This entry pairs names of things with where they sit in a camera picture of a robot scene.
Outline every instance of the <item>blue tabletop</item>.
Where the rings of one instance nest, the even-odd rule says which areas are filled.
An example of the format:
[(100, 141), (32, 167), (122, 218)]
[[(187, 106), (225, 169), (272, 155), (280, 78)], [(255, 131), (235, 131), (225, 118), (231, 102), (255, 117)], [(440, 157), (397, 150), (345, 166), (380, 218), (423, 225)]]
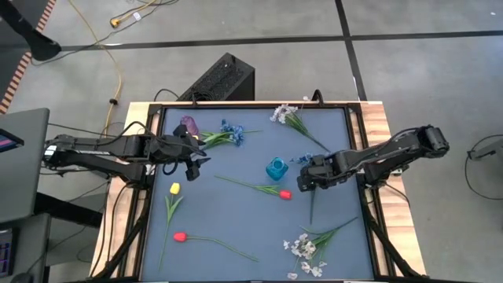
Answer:
[[(187, 109), (169, 108), (164, 132), (171, 134), (182, 116), (192, 116), (200, 130), (220, 131), (222, 119), (245, 130), (261, 130), (245, 134), (244, 144), (220, 145), (209, 149), (211, 160), (203, 164), (200, 177), (188, 182), (185, 166), (180, 165), (171, 176), (156, 173), (149, 228), (141, 272), (142, 281), (242, 281), (287, 280), (296, 263), (295, 256), (285, 251), (283, 240), (293, 242), (303, 230), (332, 229), (357, 217), (332, 239), (325, 252), (328, 266), (323, 276), (314, 278), (299, 266), (299, 280), (370, 279), (367, 236), (354, 178), (327, 190), (317, 189), (314, 221), (309, 224), (310, 193), (297, 189), (296, 178), (301, 165), (289, 163), (286, 175), (279, 182), (266, 174), (267, 164), (280, 157), (285, 161), (305, 153), (325, 151), (290, 127), (272, 123), (273, 108), (257, 109)], [(342, 109), (304, 109), (302, 118), (310, 133), (335, 152), (349, 149), (350, 142)], [(224, 175), (256, 185), (281, 185), (293, 192), (292, 200), (261, 193), (254, 189), (215, 178)], [(166, 204), (173, 182), (181, 184), (184, 199), (168, 230), (168, 241), (159, 270), (164, 232)], [(206, 241), (173, 241), (175, 232), (213, 237), (253, 255), (253, 262), (224, 247)]]

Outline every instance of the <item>black metal frame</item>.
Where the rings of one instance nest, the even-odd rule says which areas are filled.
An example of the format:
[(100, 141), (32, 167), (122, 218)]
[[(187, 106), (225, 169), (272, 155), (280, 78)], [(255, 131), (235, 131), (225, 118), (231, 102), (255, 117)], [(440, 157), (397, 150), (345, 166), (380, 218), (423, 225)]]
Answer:
[[(346, 119), (346, 126), (347, 126), (347, 133), (350, 139), (350, 146), (352, 149), (356, 149), (356, 139), (354, 136), (353, 132), (353, 125), (352, 125), (352, 119), (351, 119), (351, 113), (354, 112), (357, 116), (357, 121), (358, 121), (358, 130), (360, 132), (360, 136), (362, 137), (362, 144), (364, 147), (368, 147), (369, 144), (367, 142), (366, 138), (366, 133), (365, 133), (365, 126), (363, 125), (363, 116), (362, 116), (362, 110), (361, 106), (359, 103), (330, 103), (326, 104), (323, 101), (323, 97), (321, 96), (321, 93), (319, 90), (316, 90), (314, 92), (313, 100), (318, 100), (317, 104), (308, 104), (304, 105), (303, 108), (309, 109), (309, 108), (338, 108), (342, 109), (344, 111), (344, 117)], [(190, 105), (161, 105), (161, 104), (152, 104), (149, 107), (148, 111), (148, 118), (146, 122), (146, 126), (148, 128), (152, 127), (152, 123), (154, 120), (155, 115), (159, 115), (159, 122), (157, 124), (157, 129), (156, 129), (156, 134), (160, 135), (163, 133), (163, 126), (164, 126), (164, 118), (166, 115), (166, 111), (169, 108), (205, 108), (205, 109), (229, 109), (229, 108), (234, 108), (234, 109), (251, 109), (251, 108), (276, 108), (280, 104), (269, 104), (269, 103), (264, 103), (264, 104), (250, 104), (250, 105), (238, 105), (238, 104), (229, 104), (229, 105), (201, 105), (197, 104), (196, 102), (190, 104)], [(291, 104), (292, 106), (302, 106), (302, 102), (299, 104)], [(155, 181), (155, 176), (152, 176), (149, 179), (149, 183), (152, 184), (153, 187), (153, 182)], [(381, 276), (380, 274), (380, 268), (379, 268), (379, 262), (377, 258), (377, 250), (376, 250), (376, 245), (375, 241), (373, 238), (373, 232), (370, 229), (369, 223), (370, 219), (366, 217), (365, 214), (365, 207), (367, 204), (366, 196), (365, 196), (365, 184), (362, 183), (359, 178), (357, 178), (357, 186), (358, 186), (358, 193), (361, 201), (361, 206), (362, 206), (362, 217), (364, 220), (365, 224), (365, 233), (367, 236), (367, 244), (369, 248), (369, 255), (370, 255), (370, 260), (372, 264), (372, 269), (373, 269), (373, 276), (379, 277)], [(374, 208), (376, 211), (376, 215), (378, 217), (378, 223), (380, 228), (383, 230), (383, 232), (386, 234), (386, 226), (384, 222), (384, 213), (382, 211), (382, 207), (380, 205), (380, 199), (379, 199), (379, 193), (376, 191), (374, 197)], [(135, 190), (133, 193), (133, 198), (132, 198), (132, 205), (130, 206), (130, 213), (128, 215), (128, 220), (127, 220), (127, 227), (126, 227), (126, 234), (128, 234), (131, 231), (132, 226), (134, 225), (134, 216), (137, 213), (137, 208), (138, 208), (138, 198), (139, 198), (139, 191)], [(134, 262), (134, 272), (133, 272), (133, 277), (140, 278), (140, 270), (141, 270), (141, 261), (142, 261), (142, 254), (143, 254), (143, 249), (145, 247), (145, 241), (146, 241), (146, 232), (147, 232), (147, 227), (148, 225), (144, 226), (144, 229), (140, 232), (139, 238), (138, 238), (138, 247), (137, 247), (137, 254), (135, 257), (135, 262)], [(394, 264), (391, 261), (390, 256), (387, 254), (386, 251), (384, 251), (386, 256), (386, 264), (388, 267), (388, 274), (390, 276), (395, 276), (395, 269), (394, 269)], [(124, 271), (125, 271), (125, 266), (126, 266), (126, 261), (127, 257), (123, 259), (121, 264), (119, 265), (119, 277), (124, 276)]]

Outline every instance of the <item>wooden board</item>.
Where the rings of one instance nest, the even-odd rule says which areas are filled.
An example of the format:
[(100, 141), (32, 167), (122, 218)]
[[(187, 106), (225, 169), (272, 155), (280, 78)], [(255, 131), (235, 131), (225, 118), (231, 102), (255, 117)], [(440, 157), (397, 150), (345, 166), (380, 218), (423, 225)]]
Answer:
[[(301, 104), (304, 101), (202, 101), (198, 102), (200, 105), (258, 105), (258, 104), (282, 104), (282, 103), (292, 103), (292, 104)], [(316, 101), (306, 102), (307, 104), (316, 104)], [(362, 106), (362, 114), (365, 122), (365, 130), (367, 133), (367, 139), (370, 145), (375, 145), (380, 142), (384, 142), (390, 138), (390, 131), (387, 125), (386, 114), (384, 112), (384, 106), (382, 102), (355, 102), (355, 101), (327, 101), (327, 104), (337, 103), (360, 103)], [(147, 115), (150, 105), (190, 105), (192, 102), (172, 102), (172, 101), (158, 101), (158, 102), (133, 102), (130, 104), (125, 126), (129, 125), (134, 121), (141, 122), (146, 124)], [(359, 148), (362, 147), (361, 138), (358, 133), (358, 124), (356, 123), (356, 119), (352, 119), (353, 128), (355, 137), (357, 140), (357, 146)], [(154, 127), (157, 125), (156, 120), (152, 123)], [(139, 125), (134, 125), (131, 129), (126, 132), (126, 134), (139, 134), (142, 133), (143, 129)], [(405, 188), (402, 183), (402, 179), (400, 177), (390, 177), (388, 183), (394, 186), (396, 189), (399, 189), (403, 193), (405, 193)], [(105, 229), (105, 241), (103, 244), (103, 251), (101, 253), (101, 258), (98, 261), (98, 255), (101, 250), (101, 240), (103, 236), (103, 228), (104, 222), (101, 222), (100, 233), (98, 234), (98, 240), (96, 249), (94, 252), (94, 258), (92, 267), (97, 263), (96, 271), (97, 274), (101, 271), (108, 257), (108, 243), (110, 241), (111, 234), (111, 222), (112, 222), (112, 209), (113, 204), (119, 194), (119, 191), (123, 188), (124, 183), (119, 178), (114, 178), (110, 185), (108, 200), (107, 200), (107, 210), (104, 217), (106, 217), (106, 229)], [(124, 234), (126, 230), (127, 224), (127, 215), (131, 206), (131, 197), (132, 197), (132, 189), (126, 189), (119, 199), (119, 203), (116, 206), (115, 211), (115, 219), (114, 219), (114, 227), (113, 227), (113, 237), (112, 244), (110, 247), (110, 255), (111, 258), (117, 248), (122, 244), (124, 239)], [(137, 209), (137, 217), (141, 211), (141, 207), (143, 205), (143, 197), (140, 196), (140, 200), (138, 201), (138, 209)], [(425, 274), (423, 259), (421, 257), (419, 244), (417, 242), (416, 231), (414, 229), (414, 224), (412, 220), (412, 215), (410, 214), (409, 207), (407, 206), (406, 201), (399, 196), (396, 192), (382, 188), (380, 189), (380, 199), (381, 204), (383, 206), (384, 218), (387, 227), (387, 233), (390, 241), (393, 245), (398, 249), (402, 257), (409, 263), (409, 265), (418, 273)], [(382, 246), (379, 241), (375, 237), (378, 260), (380, 265), (380, 270), (382, 274), (386, 274), (386, 262), (384, 260), (384, 253), (382, 250)], [(133, 265), (134, 265), (134, 257), (136, 256), (136, 249), (138, 243), (137, 240), (131, 245), (130, 251), (128, 254), (127, 260), (127, 268), (126, 268), (126, 276), (131, 276), (133, 274)]]

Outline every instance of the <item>black stand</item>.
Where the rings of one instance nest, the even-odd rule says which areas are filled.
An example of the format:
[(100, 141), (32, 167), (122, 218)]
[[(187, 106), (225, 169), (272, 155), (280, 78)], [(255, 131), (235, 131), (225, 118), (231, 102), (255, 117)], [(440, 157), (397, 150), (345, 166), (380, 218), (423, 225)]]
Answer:
[(100, 228), (101, 217), (103, 216), (100, 212), (70, 204), (43, 193), (37, 193), (34, 213), (35, 215), (48, 213), (57, 219), (95, 228)]
[(495, 141), (482, 147), (481, 149), (468, 152), (468, 156), (471, 160), (481, 160), (482, 157), (493, 154), (496, 154), (501, 160), (503, 160), (503, 139)]
[(0, 17), (26, 40), (37, 61), (49, 60), (61, 52), (60, 45), (36, 31), (9, 0), (0, 0)]

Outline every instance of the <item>blue glass vase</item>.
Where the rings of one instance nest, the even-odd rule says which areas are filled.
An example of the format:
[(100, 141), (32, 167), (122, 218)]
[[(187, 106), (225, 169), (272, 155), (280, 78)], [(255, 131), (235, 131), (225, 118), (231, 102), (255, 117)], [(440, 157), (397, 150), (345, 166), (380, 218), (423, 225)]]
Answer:
[(288, 170), (288, 165), (279, 157), (275, 157), (273, 161), (266, 167), (267, 174), (274, 180), (279, 181)]

